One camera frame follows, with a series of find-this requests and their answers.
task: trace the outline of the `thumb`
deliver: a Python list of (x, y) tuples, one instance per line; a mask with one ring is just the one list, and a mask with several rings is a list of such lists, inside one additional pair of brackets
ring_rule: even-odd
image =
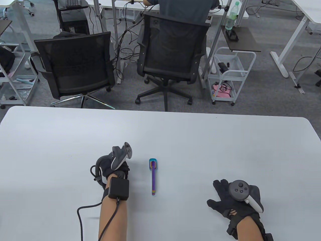
[(221, 201), (216, 202), (216, 201), (214, 201), (214, 200), (212, 200), (212, 199), (207, 200), (207, 205), (208, 205), (210, 208), (212, 208), (213, 210), (218, 211), (218, 212), (219, 212), (219, 210), (220, 210), (221, 203), (222, 203)]

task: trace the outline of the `vr controller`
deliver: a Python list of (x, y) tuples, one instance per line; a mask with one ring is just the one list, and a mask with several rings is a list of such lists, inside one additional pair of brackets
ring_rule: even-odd
[(236, 180), (229, 186), (229, 193), (237, 201), (245, 201), (258, 213), (263, 213), (260, 190), (257, 186), (249, 185), (245, 181)]
[[(125, 142), (123, 147), (120, 148), (119, 146), (112, 148), (112, 161), (111, 161), (111, 169), (113, 171), (117, 170), (123, 163), (126, 161), (126, 159), (132, 158), (132, 148), (130, 145)], [(104, 156), (99, 158), (95, 165), (95, 181), (97, 181), (101, 186), (102, 184), (107, 184), (107, 179), (102, 175), (102, 170), (100, 167), (100, 162), (104, 159)]]

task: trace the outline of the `desk leg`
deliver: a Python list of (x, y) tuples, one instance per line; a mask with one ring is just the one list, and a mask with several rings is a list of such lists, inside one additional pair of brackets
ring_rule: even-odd
[(294, 34), (290, 38), (288, 44), (285, 46), (284, 50), (282, 51), (280, 57), (276, 54), (276, 52), (271, 51), (272, 58), (274, 59), (277, 67), (281, 71), (281, 74), (283, 75), (284, 78), (289, 77), (288, 71), (285, 69), (283, 62), (295, 46), (296, 42), (300, 38), (301, 34), (309, 24), (310, 20), (304, 16), (302, 21), (300, 22), (299, 26), (295, 30)]
[(22, 12), (22, 7), (18, 4), (18, 1), (12, 5), (12, 9), (14, 10), (15, 16), (18, 20), (18, 23), (20, 24), (21, 27), (21, 32), (26, 38), (26, 41), (29, 45), (29, 48), (31, 51), (37, 51), (37, 47), (35, 43), (33, 42), (34, 39), (32, 37), (30, 28), (28, 26), (27, 20), (24, 17), (24, 14)]

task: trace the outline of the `computer tower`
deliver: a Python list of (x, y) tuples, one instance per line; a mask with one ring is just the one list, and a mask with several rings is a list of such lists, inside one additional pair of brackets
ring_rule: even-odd
[(83, 9), (61, 11), (63, 31), (90, 34), (88, 21)]

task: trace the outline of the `white desk frame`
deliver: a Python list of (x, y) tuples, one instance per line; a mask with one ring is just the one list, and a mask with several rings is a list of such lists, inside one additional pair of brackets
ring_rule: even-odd
[(304, 13), (304, 17), (301, 20), (295, 32), (293, 33), (289, 42), (285, 46), (284, 50), (280, 54), (280, 56), (278, 56), (276, 52), (271, 51), (272, 58), (284, 78), (288, 78), (289, 73), (284, 67), (283, 62), (286, 60), (286, 58), (290, 54), (291, 50), (297, 43), (298, 39), (302, 35), (305, 28), (308, 26), (310, 21), (313, 23), (321, 23), (321, 8), (319, 5), (320, 2), (318, 2), (317, 0), (292, 0), (292, 1)]

